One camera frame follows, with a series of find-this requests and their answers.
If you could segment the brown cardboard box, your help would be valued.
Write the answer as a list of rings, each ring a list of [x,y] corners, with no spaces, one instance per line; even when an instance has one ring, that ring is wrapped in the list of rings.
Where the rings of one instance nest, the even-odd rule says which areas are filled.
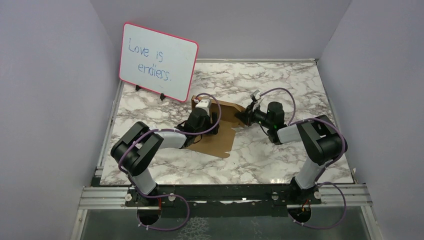
[[[246,109],[239,104],[218,100],[215,101],[212,98],[210,100],[209,115],[219,114],[219,108],[221,107],[221,119],[219,126],[217,127],[217,134],[205,134],[197,136],[194,143],[187,147],[187,149],[226,159],[230,156],[232,150],[236,130],[235,128],[244,127],[245,124],[239,120],[235,114],[241,113]]]

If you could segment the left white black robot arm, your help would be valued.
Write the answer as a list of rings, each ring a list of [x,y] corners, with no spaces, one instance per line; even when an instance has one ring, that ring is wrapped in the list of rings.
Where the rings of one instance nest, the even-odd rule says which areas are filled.
[[[157,200],[157,183],[148,167],[160,149],[186,149],[196,143],[198,136],[216,135],[221,114],[208,113],[195,107],[187,120],[175,128],[151,129],[144,122],[136,122],[110,150],[130,182],[138,188],[138,199],[144,205]]]

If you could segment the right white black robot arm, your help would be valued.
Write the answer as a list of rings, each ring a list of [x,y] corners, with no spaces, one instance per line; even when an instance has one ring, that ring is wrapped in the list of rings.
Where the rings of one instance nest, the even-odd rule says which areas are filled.
[[[275,145],[302,142],[305,148],[307,158],[299,173],[290,181],[288,190],[289,199],[300,204],[314,191],[316,181],[325,168],[346,152],[347,141],[326,115],[290,125],[285,123],[285,111],[280,102],[270,102],[266,111],[255,104],[252,102],[234,116],[248,127],[258,124],[267,128],[268,139]]]

